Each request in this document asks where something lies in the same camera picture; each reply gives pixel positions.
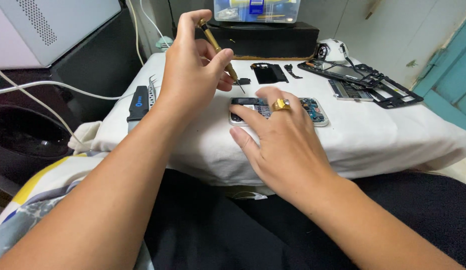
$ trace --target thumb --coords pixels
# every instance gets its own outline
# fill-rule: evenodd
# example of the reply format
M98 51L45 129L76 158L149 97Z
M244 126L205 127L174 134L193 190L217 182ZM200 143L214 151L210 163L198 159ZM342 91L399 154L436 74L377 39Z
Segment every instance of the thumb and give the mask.
M231 128L230 134L236 144L243 150L243 153L245 153L253 169L257 169L257 157L260 154L260 147L255 140L241 127Z
M208 64L208 68L211 69L211 71L219 78L225 70L225 67L231 62L231 59L233 59L233 50L229 48L223 49L213 57L211 62Z

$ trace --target white cloth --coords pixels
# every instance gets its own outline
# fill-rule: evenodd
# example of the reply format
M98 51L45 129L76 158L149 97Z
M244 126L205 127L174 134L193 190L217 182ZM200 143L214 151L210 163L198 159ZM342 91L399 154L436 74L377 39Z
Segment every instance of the white cloth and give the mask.
M74 155L79 153L84 153L91 149L91 144L93 143L96 133L98 132L101 121L89 122L81 124L74 135L81 141L80 144L75 138L71 137L68 142L68 147L74 150Z
M254 97L261 87L250 69L252 63L262 61L235 60L232 62L239 78L250 78L231 92L217 91L200 115L182 134L173 151L169 167L209 181L212 185L262 185L240 147L229 134L230 97ZM398 172L422 166L437 170L466 156L466 131L442 120L423 105L385 110L373 102L337 101L326 78L300 70L299 61L266 61L284 65L293 64L293 72L303 79L294 79L285 70L290 83L274 86L298 97L316 98L330 119L326 127L316 128L330 163L340 175L358 178ZM165 54L153 54L140 70L125 94L134 93L139 85L148 85L153 74L157 93L165 65ZM127 135L131 97L115 105L104 119L93 141L93 149L111 151ZM258 137L245 127L258 142Z

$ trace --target clear plastic container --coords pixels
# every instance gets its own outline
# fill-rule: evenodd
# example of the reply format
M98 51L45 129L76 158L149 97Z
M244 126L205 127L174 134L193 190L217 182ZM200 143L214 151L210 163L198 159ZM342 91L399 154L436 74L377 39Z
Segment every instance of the clear plastic container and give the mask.
M300 0L214 0L215 20L294 23Z

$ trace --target screwdriver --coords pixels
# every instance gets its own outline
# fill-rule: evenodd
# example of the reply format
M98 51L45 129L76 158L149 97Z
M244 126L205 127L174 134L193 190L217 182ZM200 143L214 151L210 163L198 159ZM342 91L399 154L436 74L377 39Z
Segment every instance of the screwdriver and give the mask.
M208 41L210 42L210 44L215 48L215 51L216 53L220 52L221 51L221 47L218 45L218 42L216 42L216 39L213 37L213 34L211 33L211 31L208 29L208 26L206 25L206 20L205 19L201 19L200 22L198 22L198 26L201 28L201 30L203 30L203 32L205 33L206 35L206 38L208 39ZM241 87L241 84L240 82L238 81L238 75L236 75L236 72L235 70L233 69L233 66L231 65L231 63L229 63L225 70L230 74L230 77L236 81L236 83L240 86L241 90L243 91L244 94L245 91L243 90L243 87Z

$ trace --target circuit board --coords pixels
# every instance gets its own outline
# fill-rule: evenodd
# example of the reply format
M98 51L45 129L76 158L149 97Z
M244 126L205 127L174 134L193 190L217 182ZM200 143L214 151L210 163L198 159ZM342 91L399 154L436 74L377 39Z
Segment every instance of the circuit board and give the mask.
M300 97L299 100L301 106L307 111L308 115L311 118L311 121L315 124L315 126L326 126L328 124L328 118L326 117L324 111L322 110L316 99L312 99L309 97ZM269 119L272 115L268 103L266 102L266 100L262 98L256 99L252 97L236 97L231 99L231 104L243 105L245 107L253 109L266 119ZM230 122L235 125L238 124L239 126L246 126L244 120L234 113L230 113Z

